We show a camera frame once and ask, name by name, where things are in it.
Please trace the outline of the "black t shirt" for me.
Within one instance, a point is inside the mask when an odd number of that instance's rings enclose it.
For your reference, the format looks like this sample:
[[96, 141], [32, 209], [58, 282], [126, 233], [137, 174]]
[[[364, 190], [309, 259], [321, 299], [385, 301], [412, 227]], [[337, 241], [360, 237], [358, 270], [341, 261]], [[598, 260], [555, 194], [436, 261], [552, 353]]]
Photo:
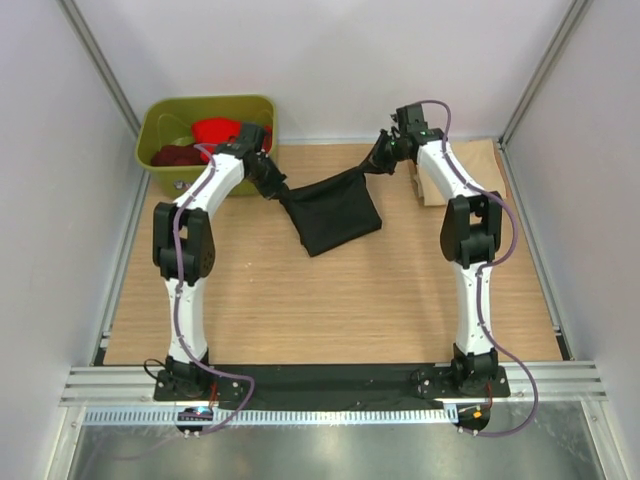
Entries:
[[285, 188], [278, 200], [311, 257], [382, 227], [382, 219], [367, 188], [365, 172], [360, 167], [304, 187]]

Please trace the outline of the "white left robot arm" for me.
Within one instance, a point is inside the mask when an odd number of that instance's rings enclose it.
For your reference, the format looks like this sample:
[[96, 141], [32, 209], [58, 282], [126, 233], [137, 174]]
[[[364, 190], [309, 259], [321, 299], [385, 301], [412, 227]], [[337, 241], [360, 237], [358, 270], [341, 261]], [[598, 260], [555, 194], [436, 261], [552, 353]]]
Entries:
[[265, 150], [269, 136], [265, 127], [243, 123], [225, 142], [197, 143], [208, 160], [204, 171], [173, 202], [154, 208], [152, 261], [165, 280], [171, 313], [171, 343], [156, 377], [156, 399], [199, 400], [213, 387], [217, 375], [210, 371], [204, 329], [207, 277], [216, 259], [211, 220], [244, 180], [266, 198], [276, 195], [285, 176]]

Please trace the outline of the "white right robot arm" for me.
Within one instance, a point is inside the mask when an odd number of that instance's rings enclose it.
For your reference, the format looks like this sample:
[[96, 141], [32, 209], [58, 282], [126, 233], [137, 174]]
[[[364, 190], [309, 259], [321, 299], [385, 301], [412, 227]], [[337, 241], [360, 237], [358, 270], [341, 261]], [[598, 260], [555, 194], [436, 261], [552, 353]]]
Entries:
[[490, 305], [489, 264], [501, 245], [500, 195], [486, 192], [456, 158], [447, 129], [432, 129], [423, 104], [402, 106], [391, 115], [394, 125], [383, 130], [363, 166], [367, 173], [391, 174], [400, 161], [412, 161], [429, 175], [446, 201], [440, 248], [453, 268], [458, 326], [449, 381], [461, 395], [487, 392], [498, 376], [498, 353], [487, 336], [490, 319], [481, 317]]

